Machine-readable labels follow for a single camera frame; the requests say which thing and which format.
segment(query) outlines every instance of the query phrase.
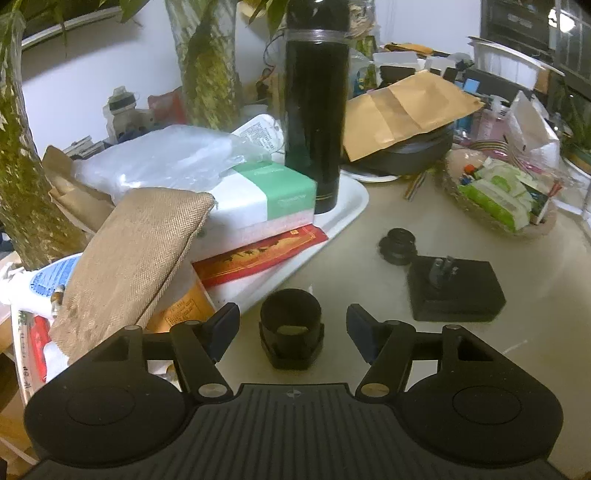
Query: black thermos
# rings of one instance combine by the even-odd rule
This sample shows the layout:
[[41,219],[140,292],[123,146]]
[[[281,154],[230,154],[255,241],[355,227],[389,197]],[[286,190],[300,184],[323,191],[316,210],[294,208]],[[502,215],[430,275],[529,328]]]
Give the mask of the black thermos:
[[285,52],[285,166],[315,180],[316,213],[332,210],[349,71],[348,0],[291,0]]

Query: thermos lid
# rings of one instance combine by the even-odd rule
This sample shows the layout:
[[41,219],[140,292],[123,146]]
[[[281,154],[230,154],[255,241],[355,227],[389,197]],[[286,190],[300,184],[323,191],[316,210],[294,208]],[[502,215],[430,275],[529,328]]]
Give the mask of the thermos lid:
[[349,31],[348,0],[291,0],[287,7],[291,30]]

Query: plastic bottle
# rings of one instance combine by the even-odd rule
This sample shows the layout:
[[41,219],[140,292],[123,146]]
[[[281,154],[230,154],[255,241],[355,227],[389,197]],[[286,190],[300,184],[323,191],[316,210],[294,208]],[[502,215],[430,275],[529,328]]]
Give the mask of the plastic bottle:
[[33,271],[7,263],[0,270],[0,302],[53,321],[51,295],[58,286],[67,285],[81,255],[70,255]]
[[135,107],[135,94],[128,92],[124,86],[113,90],[103,114],[107,120],[107,133],[113,144],[140,137],[154,127],[152,110]]
[[478,140],[500,140],[499,138],[494,138],[493,130],[495,130],[495,125],[501,118],[502,108],[501,97],[493,96],[491,108],[485,109],[482,112],[478,127]]

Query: white bowl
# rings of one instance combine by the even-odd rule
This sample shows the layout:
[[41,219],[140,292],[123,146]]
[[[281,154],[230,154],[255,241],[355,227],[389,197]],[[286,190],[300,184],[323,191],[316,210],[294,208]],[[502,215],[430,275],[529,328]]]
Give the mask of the white bowl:
[[477,69],[533,90],[542,62],[498,43],[472,40],[471,45]]

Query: white tray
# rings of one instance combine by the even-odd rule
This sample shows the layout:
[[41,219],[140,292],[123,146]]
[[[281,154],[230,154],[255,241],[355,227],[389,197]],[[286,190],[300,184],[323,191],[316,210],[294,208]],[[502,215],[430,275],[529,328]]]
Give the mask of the white tray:
[[283,281],[292,275],[336,237],[348,224],[365,210],[369,202],[367,190],[358,181],[341,174],[339,198],[336,207],[327,213],[314,216],[314,225],[322,228],[328,240],[307,248],[274,267],[250,277],[239,278],[222,285],[209,288],[207,292],[216,307],[232,301],[240,307],[242,313],[249,310],[259,300],[275,290]]

